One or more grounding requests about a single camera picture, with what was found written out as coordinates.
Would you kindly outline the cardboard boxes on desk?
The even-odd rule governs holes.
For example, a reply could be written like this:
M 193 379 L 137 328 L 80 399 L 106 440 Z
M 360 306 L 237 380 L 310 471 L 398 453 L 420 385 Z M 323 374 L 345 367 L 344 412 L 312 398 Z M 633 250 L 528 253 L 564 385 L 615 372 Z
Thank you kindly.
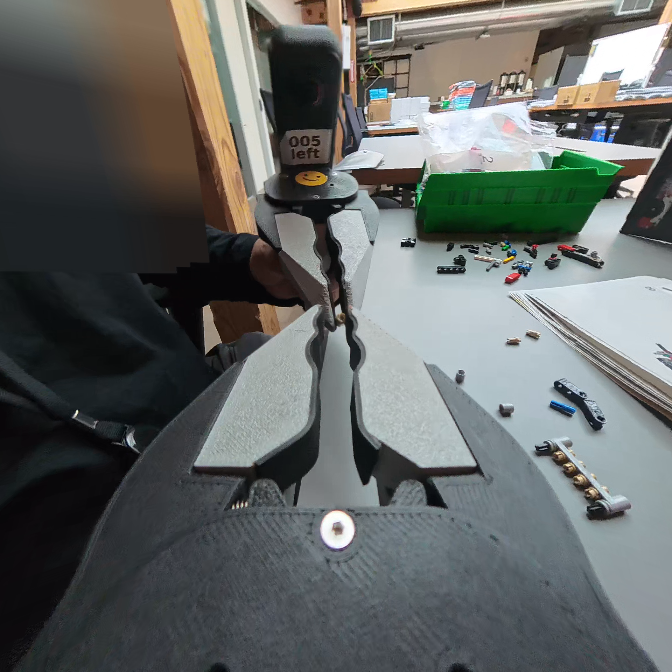
M 620 80 L 603 80 L 587 85 L 560 87 L 557 91 L 556 106 L 577 107 L 611 103 L 616 98 L 620 84 Z

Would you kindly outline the grey neighbouring table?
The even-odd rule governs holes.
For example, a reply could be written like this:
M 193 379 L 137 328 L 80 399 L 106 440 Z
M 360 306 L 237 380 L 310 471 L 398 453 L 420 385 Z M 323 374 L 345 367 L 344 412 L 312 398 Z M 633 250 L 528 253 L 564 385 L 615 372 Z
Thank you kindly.
M 363 139 L 361 147 L 382 153 L 383 159 L 374 169 L 355 169 L 352 175 L 363 186 L 401 186 L 417 183 L 421 179 L 424 154 L 417 135 L 382 136 Z M 639 175 L 647 175 L 657 160 L 660 149 L 619 145 L 591 140 L 559 138 L 549 150 L 558 155 L 565 150 L 609 161 L 620 165 L 615 181 L 623 182 Z

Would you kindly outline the black office chair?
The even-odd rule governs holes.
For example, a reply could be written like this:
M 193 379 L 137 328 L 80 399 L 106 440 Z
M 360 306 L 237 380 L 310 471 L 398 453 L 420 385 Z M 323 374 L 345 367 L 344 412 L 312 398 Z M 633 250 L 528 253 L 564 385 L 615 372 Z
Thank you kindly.
M 364 113 L 360 107 L 355 106 L 349 94 L 342 94 L 344 118 L 342 156 L 348 156 L 359 150 L 362 140 L 368 137 L 368 129 L 364 119 Z

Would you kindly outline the lego instruction booklet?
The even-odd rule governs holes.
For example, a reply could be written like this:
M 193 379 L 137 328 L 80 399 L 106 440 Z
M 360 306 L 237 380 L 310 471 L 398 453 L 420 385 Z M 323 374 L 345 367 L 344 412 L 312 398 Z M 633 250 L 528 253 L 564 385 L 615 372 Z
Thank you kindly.
M 632 396 L 671 419 L 671 280 L 637 276 L 509 297 Z

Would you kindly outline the grey lego axle assembly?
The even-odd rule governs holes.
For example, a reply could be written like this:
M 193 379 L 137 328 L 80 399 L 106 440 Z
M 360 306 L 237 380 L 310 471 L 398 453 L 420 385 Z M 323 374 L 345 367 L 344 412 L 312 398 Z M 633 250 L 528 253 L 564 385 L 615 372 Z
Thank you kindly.
M 535 444 L 537 456 L 549 457 L 562 473 L 571 480 L 574 488 L 582 492 L 585 499 L 585 515 L 590 520 L 607 520 L 624 516 L 632 503 L 624 495 L 613 495 L 602 485 L 580 460 L 573 449 L 573 441 L 568 436 L 546 439 Z

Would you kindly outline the black lego box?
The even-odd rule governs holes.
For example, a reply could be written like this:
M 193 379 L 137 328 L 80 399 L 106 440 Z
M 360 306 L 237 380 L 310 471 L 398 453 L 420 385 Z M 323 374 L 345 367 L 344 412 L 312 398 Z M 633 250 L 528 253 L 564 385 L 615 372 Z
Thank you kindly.
M 671 133 L 619 232 L 671 244 Z

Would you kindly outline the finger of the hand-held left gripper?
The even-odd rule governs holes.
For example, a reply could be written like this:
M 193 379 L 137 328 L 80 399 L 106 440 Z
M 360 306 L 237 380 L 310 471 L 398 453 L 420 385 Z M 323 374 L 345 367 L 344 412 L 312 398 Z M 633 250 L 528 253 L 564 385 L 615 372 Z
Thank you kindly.
M 326 224 L 327 278 L 339 289 L 341 312 L 350 316 L 364 302 L 373 243 L 359 210 L 341 210 Z
M 305 310 L 324 309 L 324 325 L 335 329 L 329 281 L 324 273 L 323 260 L 317 251 L 314 222 L 295 212 L 274 215 L 280 239 L 280 260 L 298 292 Z

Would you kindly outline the person's left forearm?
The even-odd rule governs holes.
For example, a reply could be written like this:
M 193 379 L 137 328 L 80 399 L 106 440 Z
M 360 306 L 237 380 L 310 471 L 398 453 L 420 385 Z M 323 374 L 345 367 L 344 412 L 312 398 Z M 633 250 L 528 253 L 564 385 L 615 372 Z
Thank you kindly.
M 270 294 L 253 277 L 251 254 L 258 236 L 220 231 L 206 224 L 208 261 L 175 273 L 140 273 L 143 284 L 165 290 L 171 300 L 202 308 L 216 300 L 266 303 Z

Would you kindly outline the scattered small lego pieces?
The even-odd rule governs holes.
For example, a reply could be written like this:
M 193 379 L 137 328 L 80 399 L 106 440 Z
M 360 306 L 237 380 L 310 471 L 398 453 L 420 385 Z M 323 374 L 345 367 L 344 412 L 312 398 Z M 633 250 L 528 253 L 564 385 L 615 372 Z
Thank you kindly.
M 502 266 L 509 266 L 510 272 L 505 276 L 504 282 L 510 285 L 529 275 L 534 261 L 538 258 L 540 244 L 529 241 L 523 247 L 524 255 L 527 257 L 520 257 L 508 240 L 497 244 L 484 242 L 482 246 L 465 244 L 461 245 L 460 249 L 469 253 L 473 261 L 486 264 L 487 272 Z M 572 259 L 599 270 L 605 264 L 604 259 L 596 250 L 577 244 L 559 244 L 556 251 L 550 253 L 542 264 L 546 269 L 555 270 L 560 266 L 563 258 Z

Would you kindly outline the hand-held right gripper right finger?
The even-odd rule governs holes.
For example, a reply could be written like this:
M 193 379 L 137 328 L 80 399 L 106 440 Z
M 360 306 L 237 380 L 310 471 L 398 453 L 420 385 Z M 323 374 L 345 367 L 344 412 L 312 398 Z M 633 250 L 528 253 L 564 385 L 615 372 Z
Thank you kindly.
M 476 458 L 424 360 L 356 308 L 348 343 L 360 481 L 397 486 L 475 473 Z

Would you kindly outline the person's left hand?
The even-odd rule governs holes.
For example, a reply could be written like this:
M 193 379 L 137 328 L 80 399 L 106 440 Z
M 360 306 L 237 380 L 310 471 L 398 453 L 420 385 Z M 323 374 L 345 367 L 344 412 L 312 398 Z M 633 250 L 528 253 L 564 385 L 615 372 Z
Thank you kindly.
M 275 307 L 293 307 L 301 303 L 279 253 L 261 238 L 256 238 L 253 244 L 248 267 L 251 277 L 261 288 L 258 294 L 264 303 Z

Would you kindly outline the green plastic bin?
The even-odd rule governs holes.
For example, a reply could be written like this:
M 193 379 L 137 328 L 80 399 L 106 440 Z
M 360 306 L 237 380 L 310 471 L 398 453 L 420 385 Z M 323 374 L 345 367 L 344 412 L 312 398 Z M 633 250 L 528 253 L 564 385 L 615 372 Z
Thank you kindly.
M 426 233 L 574 235 L 622 168 L 564 150 L 548 169 L 425 173 L 415 219 Z

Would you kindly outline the grey pouch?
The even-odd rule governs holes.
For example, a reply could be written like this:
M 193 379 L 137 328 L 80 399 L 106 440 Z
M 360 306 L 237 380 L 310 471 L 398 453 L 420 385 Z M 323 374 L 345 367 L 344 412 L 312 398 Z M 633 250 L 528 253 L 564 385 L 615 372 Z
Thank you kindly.
M 384 154 L 370 149 L 359 149 L 344 156 L 334 167 L 335 171 L 352 172 L 359 170 L 377 169 L 383 162 Z

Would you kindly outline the clear plastic bags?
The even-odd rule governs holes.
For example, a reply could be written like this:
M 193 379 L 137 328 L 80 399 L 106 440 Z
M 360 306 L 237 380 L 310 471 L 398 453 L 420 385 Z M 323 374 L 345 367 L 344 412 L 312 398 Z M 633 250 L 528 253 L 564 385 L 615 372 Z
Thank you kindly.
M 523 103 L 426 113 L 417 122 L 430 174 L 550 169 L 554 140 L 533 129 Z

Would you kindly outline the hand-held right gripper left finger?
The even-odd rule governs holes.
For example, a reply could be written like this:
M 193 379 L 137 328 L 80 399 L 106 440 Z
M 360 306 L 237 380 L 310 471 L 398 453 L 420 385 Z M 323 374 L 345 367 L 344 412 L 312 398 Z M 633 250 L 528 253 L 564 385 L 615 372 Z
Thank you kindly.
M 323 308 L 312 307 L 243 363 L 200 453 L 196 473 L 290 489 L 319 453 Z

